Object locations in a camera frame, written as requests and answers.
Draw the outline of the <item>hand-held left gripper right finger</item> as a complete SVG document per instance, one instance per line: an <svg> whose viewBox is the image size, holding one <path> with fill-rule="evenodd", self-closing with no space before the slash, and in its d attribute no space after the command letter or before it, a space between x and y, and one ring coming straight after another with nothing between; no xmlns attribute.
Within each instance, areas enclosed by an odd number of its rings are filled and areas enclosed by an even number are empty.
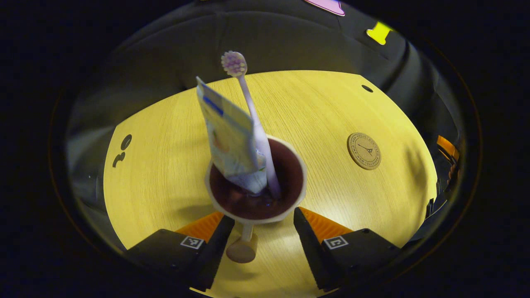
<svg viewBox="0 0 530 298"><path fill-rule="evenodd" d="M367 281L401 249L369 228L352 230L307 208L294 209L294 226L320 290Z"/></svg>

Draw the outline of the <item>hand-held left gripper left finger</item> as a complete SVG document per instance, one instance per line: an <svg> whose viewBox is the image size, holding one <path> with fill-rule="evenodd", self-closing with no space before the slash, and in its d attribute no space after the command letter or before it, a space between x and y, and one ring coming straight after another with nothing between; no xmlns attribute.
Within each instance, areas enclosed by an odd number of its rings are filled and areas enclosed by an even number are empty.
<svg viewBox="0 0 530 298"><path fill-rule="evenodd" d="M159 276L205 292L213 285L234 224L214 212L176 231L159 229L124 255Z"/></svg>

